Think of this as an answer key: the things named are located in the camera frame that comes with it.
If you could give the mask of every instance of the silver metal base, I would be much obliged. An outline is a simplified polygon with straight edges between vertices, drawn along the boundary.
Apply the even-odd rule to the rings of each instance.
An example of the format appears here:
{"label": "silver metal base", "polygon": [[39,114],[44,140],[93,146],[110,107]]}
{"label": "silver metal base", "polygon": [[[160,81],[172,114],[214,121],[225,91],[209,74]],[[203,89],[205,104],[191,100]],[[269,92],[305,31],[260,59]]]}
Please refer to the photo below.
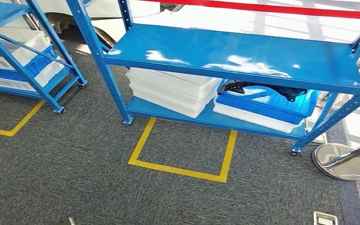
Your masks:
{"label": "silver metal base", "polygon": [[325,169],[322,164],[329,162],[338,156],[352,151],[350,146],[328,143],[319,146],[313,151],[313,161],[315,165],[325,174],[340,180],[359,180],[360,179],[360,157],[356,157],[344,164]]}

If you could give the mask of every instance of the yellow tape square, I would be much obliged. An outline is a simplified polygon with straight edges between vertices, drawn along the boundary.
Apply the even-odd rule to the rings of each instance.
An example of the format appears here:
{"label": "yellow tape square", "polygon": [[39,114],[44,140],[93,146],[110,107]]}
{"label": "yellow tape square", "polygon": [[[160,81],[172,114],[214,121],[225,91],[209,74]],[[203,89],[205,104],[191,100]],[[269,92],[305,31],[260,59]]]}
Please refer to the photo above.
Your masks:
{"label": "yellow tape square", "polygon": [[31,117],[45,104],[45,101],[41,100],[17,125],[11,130],[1,130],[0,135],[14,136],[30,119]]}
{"label": "yellow tape square", "polygon": [[212,181],[217,181],[217,182],[222,182],[222,183],[227,182],[227,176],[228,176],[228,171],[230,169],[231,158],[233,156],[235,140],[237,139],[237,131],[232,130],[230,132],[227,147],[225,149],[223,162],[222,162],[221,169],[220,169],[220,174],[215,175],[215,174],[197,172],[197,171],[186,170],[186,169],[176,168],[176,167],[167,166],[167,165],[159,165],[159,164],[155,164],[155,163],[149,163],[149,162],[144,162],[144,161],[138,160],[140,152],[142,151],[143,146],[144,146],[145,142],[147,141],[147,138],[150,135],[150,132],[151,132],[152,128],[154,127],[154,124],[156,121],[157,121],[157,119],[155,119],[155,118],[150,118],[150,120],[148,121],[147,126],[145,127],[145,129],[139,139],[139,142],[137,143],[132,155],[130,156],[130,159],[128,162],[129,164],[137,165],[137,166],[141,166],[141,167],[145,167],[145,168],[149,168],[149,169],[153,169],[153,170],[159,170],[159,171],[176,173],[176,174],[189,176],[189,177],[205,179],[205,180],[212,180]]}

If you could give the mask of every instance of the stacked white crates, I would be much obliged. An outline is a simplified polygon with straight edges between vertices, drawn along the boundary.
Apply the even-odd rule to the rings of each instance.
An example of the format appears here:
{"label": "stacked white crates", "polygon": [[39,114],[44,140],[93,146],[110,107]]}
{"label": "stacked white crates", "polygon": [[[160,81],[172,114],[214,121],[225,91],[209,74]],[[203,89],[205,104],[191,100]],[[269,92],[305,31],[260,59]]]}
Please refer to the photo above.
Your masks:
{"label": "stacked white crates", "polygon": [[[37,51],[43,52],[52,58],[62,60],[54,52],[50,39],[45,37],[43,31],[0,28],[0,34],[21,42]],[[3,44],[9,43],[1,38],[0,40]],[[47,85],[47,83],[64,68],[62,64],[25,48],[16,45],[11,45],[11,47],[16,48],[11,49],[11,54],[26,70],[34,75],[34,79],[42,87]],[[18,74],[17,71],[15,71],[15,69],[0,56],[0,87],[35,91],[26,81],[27,80],[22,75]]]}
{"label": "stacked white crates", "polygon": [[135,97],[196,118],[217,95],[221,78],[131,68],[126,76]]}

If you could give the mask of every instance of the perforated metal post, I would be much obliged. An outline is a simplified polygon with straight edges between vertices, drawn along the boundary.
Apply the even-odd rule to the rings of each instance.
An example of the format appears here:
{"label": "perforated metal post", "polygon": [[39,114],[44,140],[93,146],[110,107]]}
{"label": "perforated metal post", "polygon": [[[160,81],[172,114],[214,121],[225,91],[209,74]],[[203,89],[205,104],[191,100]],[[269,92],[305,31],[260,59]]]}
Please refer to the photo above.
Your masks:
{"label": "perforated metal post", "polygon": [[128,0],[118,0],[118,4],[120,7],[120,13],[122,14],[122,20],[125,25],[126,31],[130,29],[133,25],[132,12],[129,8]]}
{"label": "perforated metal post", "polygon": [[82,0],[66,0],[69,8],[74,16],[76,24],[82,33],[85,42],[88,44],[91,55],[104,79],[107,88],[114,99],[114,102],[123,118],[125,124],[131,124],[133,118],[126,112],[126,104],[123,101],[119,88],[110,68],[104,63],[103,51],[97,34],[94,32],[93,26],[89,20],[86,8]]}

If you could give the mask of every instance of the white vehicle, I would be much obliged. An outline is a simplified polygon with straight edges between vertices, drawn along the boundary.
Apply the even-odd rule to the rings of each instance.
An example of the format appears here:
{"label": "white vehicle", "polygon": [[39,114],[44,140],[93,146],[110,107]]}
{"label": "white vehicle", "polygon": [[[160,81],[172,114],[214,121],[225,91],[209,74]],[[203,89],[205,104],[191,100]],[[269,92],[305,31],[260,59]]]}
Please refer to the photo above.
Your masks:
{"label": "white vehicle", "polygon": [[[6,3],[26,4],[25,0],[0,0]],[[39,7],[46,14],[49,22],[57,33],[74,24],[71,11],[65,0],[36,0]],[[129,0],[133,17],[144,17],[155,15],[160,12],[159,2]],[[87,7],[88,14],[95,27],[96,33],[109,45],[115,44],[115,40],[109,34],[114,34],[121,30],[118,26],[109,26],[110,20],[121,18],[121,13],[117,0],[97,0]],[[10,27],[28,28],[28,24],[23,19],[18,19],[9,25]]]}

